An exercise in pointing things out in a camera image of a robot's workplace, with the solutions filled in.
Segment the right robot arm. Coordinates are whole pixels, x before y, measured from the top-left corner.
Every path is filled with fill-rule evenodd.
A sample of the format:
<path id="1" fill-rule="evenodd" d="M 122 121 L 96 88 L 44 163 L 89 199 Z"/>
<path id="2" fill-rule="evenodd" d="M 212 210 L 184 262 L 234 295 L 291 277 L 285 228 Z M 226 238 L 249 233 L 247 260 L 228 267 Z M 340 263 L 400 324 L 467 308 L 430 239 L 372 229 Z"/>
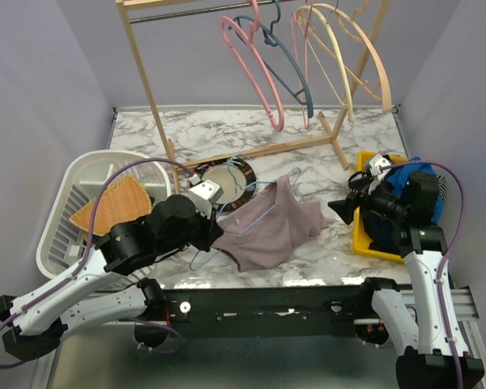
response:
<path id="1" fill-rule="evenodd" d="M 400 196 L 381 187 L 385 172 L 360 171 L 348 180 L 344 200 L 328 205 L 346 223 L 356 209 L 370 211 L 393 225 L 394 239 L 408 270 L 416 311 L 411 313 L 394 281 L 369 279 L 356 298 L 365 317 L 379 316 L 397 353 L 401 388 L 473 388 L 484 377 L 484 364 L 470 354 L 454 310 L 447 254 L 440 226 L 433 222 L 439 197 L 437 178 L 409 174 Z"/>

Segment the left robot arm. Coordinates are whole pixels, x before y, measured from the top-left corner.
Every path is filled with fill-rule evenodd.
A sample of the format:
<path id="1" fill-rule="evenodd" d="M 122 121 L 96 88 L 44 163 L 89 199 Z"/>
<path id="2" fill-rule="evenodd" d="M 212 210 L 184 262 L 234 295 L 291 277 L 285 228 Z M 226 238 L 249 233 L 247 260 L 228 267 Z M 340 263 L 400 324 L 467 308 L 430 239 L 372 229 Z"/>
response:
<path id="1" fill-rule="evenodd" d="M 89 327 L 124 318 L 158 318 L 166 299 L 153 279 L 107 296 L 90 296 L 189 246 L 208 251 L 222 234 L 211 200 L 192 194 L 174 194 L 150 214 L 116 224 L 59 276 L 22 297 L 0 297 L 5 351 L 21 362 L 33 361 Z"/>

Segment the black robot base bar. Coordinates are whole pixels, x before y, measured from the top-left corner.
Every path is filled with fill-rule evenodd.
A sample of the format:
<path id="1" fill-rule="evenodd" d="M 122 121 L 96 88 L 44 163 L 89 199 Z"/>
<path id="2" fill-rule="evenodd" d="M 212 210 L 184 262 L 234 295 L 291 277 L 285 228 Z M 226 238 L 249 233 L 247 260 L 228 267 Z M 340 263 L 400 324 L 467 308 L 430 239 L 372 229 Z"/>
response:
<path id="1" fill-rule="evenodd" d="M 386 326 L 362 287 L 168 289 L 150 294 L 140 319 L 193 338 L 334 336 L 384 345 Z"/>

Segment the light blue wire hanger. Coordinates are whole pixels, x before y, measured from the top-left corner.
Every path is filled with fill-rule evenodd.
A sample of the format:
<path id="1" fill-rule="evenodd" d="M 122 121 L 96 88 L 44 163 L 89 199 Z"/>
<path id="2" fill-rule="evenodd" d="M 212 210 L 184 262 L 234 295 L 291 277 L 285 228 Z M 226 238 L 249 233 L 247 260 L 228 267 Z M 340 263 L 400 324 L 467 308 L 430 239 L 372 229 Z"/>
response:
<path id="1" fill-rule="evenodd" d="M 222 163 L 222 165 L 226 165 L 227 171 L 230 174 L 230 176 L 232 177 L 232 180 L 233 180 L 233 183 L 234 183 L 234 196 L 231 197 L 230 199 L 228 199 L 227 201 L 225 201 L 222 205 L 220 205 L 220 206 L 216 205 L 215 212 L 216 212 L 216 220 L 217 221 L 222 216 L 222 214 L 224 213 L 225 208 L 230 203 L 235 202 L 237 199 L 239 199 L 241 197 L 241 196 L 238 197 L 238 195 L 244 195 L 249 189 L 255 190 L 257 185 L 261 185 L 261 184 L 267 185 L 267 184 L 272 183 L 272 182 L 259 182 L 259 181 L 256 181 L 256 179 L 254 179 L 254 181 L 246 184 L 245 187 L 241 186 L 239 181 L 237 180 L 236 176 L 232 172 L 231 167 L 242 168 L 243 164 L 244 164 L 243 163 L 244 160 L 252 160 L 252 158 L 250 156 L 247 156 L 244 153 L 238 153 L 238 154 L 231 156 L 225 162 Z M 289 180 L 291 180 L 293 178 L 293 184 L 295 184 L 298 181 L 298 179 L 301 177 L 301 174 L 302 174 L 301 169 L 298 168 L 298 167 L 295 167 L 287 173 L 287 176 L 288 176 Z M 200 251 L 198 250 L 197 253 L 194 255 L 194 257 L 192 258 L 192 260 L 190 262 L 190 270 L 191 271 L 197 271 L 200 268 L 207 265 L 217 254 L 220 253 L 220 251 L 218 250 L 216 252 L 213 252 L 213 254 L 210 254 L 208 259 L 204 263 L 200 264 L 197 267 L 193 267 L 194 261 L 197 258 L 199 253 L 200 253 Z"/>

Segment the mauve tank top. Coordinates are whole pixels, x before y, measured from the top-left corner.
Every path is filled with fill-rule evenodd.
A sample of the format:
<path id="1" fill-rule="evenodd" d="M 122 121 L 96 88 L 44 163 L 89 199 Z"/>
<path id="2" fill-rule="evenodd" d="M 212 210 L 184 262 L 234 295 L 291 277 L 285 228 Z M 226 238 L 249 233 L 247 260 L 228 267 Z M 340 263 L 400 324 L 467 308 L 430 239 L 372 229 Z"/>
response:
<path id="1" fill-rule="evenodd" d="M 297 247 L 319 236 L 328 223 L 321 204 L 297 201 L 289 176 L 283 175 L 219 226 L 224 233 L 212 247 L 244 272 L 278 267 Z"/>

